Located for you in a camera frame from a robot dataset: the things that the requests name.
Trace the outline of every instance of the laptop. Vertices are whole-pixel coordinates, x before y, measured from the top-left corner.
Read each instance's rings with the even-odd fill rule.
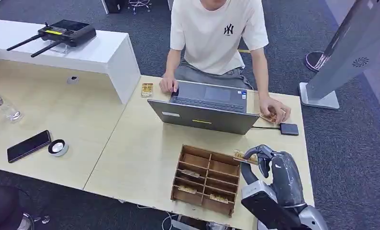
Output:
[[[148,99],[170,124],[244,135],[258,115],[246,113],[246,90],[180,82],[169,102]]]

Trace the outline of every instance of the chair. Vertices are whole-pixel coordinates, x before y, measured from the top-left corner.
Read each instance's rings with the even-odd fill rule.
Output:
[[[147,7],[148,12],[151,12],[151,8],[149,7],[150,5],[152,5],[152,3],[150,3],[150,0],[128,0],[128,9],[132,7],[134,15],[136,14],[136,8],[141,6]]]
[[[36,222],[46,224],[49,220],[49,216],[33,218],[24,213],[18,188],[0,186],[0,230],[34,230]]]

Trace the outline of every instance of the man's left hand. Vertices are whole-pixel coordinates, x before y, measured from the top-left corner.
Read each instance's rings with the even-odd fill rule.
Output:
[[[285,122],[290,117],[291,108],[270,96],[259,97],[260,111],[265,116],[277,114],[276,124]]]

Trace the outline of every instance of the gray pants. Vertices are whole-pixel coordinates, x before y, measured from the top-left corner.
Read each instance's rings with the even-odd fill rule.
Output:
[[[223,75],[205,73],[182,59],[175,71],[175,79],[253,90],[252,85],[241,73],[241,67],[230,70]]]

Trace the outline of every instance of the laptop sticker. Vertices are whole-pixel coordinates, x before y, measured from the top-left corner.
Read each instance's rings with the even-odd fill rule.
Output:
[[[176,117],[180,117],[179,114],[174,114],[174,113],[168,113],[168,112],[162,112],[163,115],[167,115],[167,116],[176,116]]]
[[[210,124],[210,125],[212,124],[212,123],[209,122],[209,121],[201,121],[201,120],[194,120],[194,119],[193,119],[193,121],[194,121],[194,122],[199,122],[199,123]]]

